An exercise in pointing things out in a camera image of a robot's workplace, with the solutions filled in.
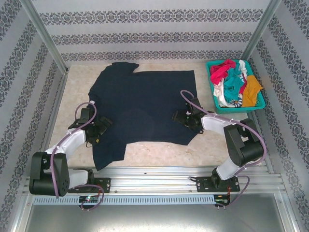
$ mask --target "clothes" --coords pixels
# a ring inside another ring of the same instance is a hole
[[[236,64],[234,69],[230,68],[227,74],[224,80],[224,97],[227,102],[232,102],[238,100],[240,88],[244,84],[239,63]]]
[[[228,76],[227,71],[230,68],[235,68],[236,62],[230,59],[227,59],[222,64],[219,65],[212,65],[211,66],[211,82],[214,85],[218,85],[221,79],[226,78]]]
[[[229,107],[229,108],[235,108],[236,105],[227,103],[224,98],[224,79],[220,81],[218,85],[213,85],[213,95],[217,97],[218,104],[220,107]]]
[[[236,108],[239,108],[242,106],[242,94],[240,93],[238,95],[237,100],[231,100],[230,104],[234,105]]]
[[[170,142],[181,145],[196,136],[172,121],[177,110],[186,110],[180,95],[186,89],[197,95],[194,71],[137,72],[138,64],[117,62],[106,67],[89,91],[98,116],[113,124],[93,146],[97,170],[123,160],[126,145],[139,141]]]
[[[243,94],[246,85],[247,85],[247,69],[246,69],[246,63],[243,60],[239,60],[239,68],[241,70],[242,76],[244,78],[245,84],[240,88],[239,93]]]
[[[247,69],[246,69],[246,63],[243,60],[239,60],[239,68],[243,74],[243,77],[247,80]]]
[[[262,89],[260,83],[256,80],[255,76],[250,75],[247,77],[247,86],[243,92],[242,107],[254,107],[256,105],[256,97]]]
[[[239,90],[239,93],[241,93],[241,94],[243,94],[243,92],[245,91],[245,88],[246,88],[246,86],[247,86],[247,75],[246,75],[246,78],[244,78],[244,74],[242,73],[242,76],[243,76],[243,81],[245,82],[244,84],[243,84],[243,86],[240,88],[240,90]]]

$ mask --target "dark blue shirt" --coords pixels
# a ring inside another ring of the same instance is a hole
[[[93,146],[97,170],[124,159],[126,145],[140,141],[188,145],[196,133],[172,121],[186,109],[182,89],[197,95],[194,71],[133,71],[138,64],[117,62],[106,67],[89,91],[98,116],[113,124]]]

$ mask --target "beige work surface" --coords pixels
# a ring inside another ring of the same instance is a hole
[[[107,65],[73,65],[61,100],[50,147],[55,145],[74,122],[75,108],[89,101],[88,92]],[[204,63],[140,64],[135,72],[194,70],[197,96],[206,110],[215,111],[212,92]],[[247,114],[225,114],[228,118],[245,119]],[[164,142],[137,142],[126,146],[125,159],[109,167],[208,166],[219,165],[227,157],[225,138],[212,131],[198,134],[188,146]],[[70,167],[94,167],[92,149],[80,146],[70,157]]]

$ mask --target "laundry basket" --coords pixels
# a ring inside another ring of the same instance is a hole
[[[213,92],[213,84],[211,82],[211,73],[210,73],[211,66],[212,65],[219,65],[219,64],[222,64],[223,62],[224,62],[224,60],[215,60],[215,61],[209,61],[209,62],[206,63],[208,81],[209,81],[209,84],[211,86],[212,92]],[[244,62],[246,63],[247,75],[253,75],[253,72],[251,70],[249,63],[245,60],[244,60]],[[253,110],[263,109],[266,106],[261,92],[259,92],[257,94],[257,101],[256,101],[255,107],[243,107],[243,108],[242,107],[239,107],[239,108],[222,108],[222,107],[219,106],[217,97],[215,97],[214,95],[212,95],[212,96],[213,96],[213,100],[214,100],[214,103],[215,103],[215,106],[216,106],[216,112],[218,114],[249,113]]]

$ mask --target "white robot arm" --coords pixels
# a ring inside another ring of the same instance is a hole
[[[197,98],[191,99],[190,102],[202,109]],[[209,112],[211,115],[208,115],[189,103],[186,103],[186,106],[187,110],[175,112],[172,118],[174,121],[196,133],[208,130],[225,136],[229,157],[212,171],[211,180],[215,189],[224,189],[229,180],[242,171],[246,165],[262,158],[263,146],[252,131],[233,123],[234,120],[221,120],[213,116],[213,112]],[[247,118],[240,123],[257,131],[251,119]]]
[[[91,122],[82,129],[81,125],[86,124],[94,115],[91,108],[83,108],[81,118],[74,121],[66,135],[57,143],[44,152],[36,152],[32,156],[29,190],[31,194],[55,196],[55,187],[52,180],[51,155],[54,156],[54,173],[59,196],[64,196],[69,189],[85,184],[94,184],[94,175],[91,169],[69,169],[67,160],[74,151],[84,142],[91,144],[99,143],[99,137],[112,124],[105,117]]]

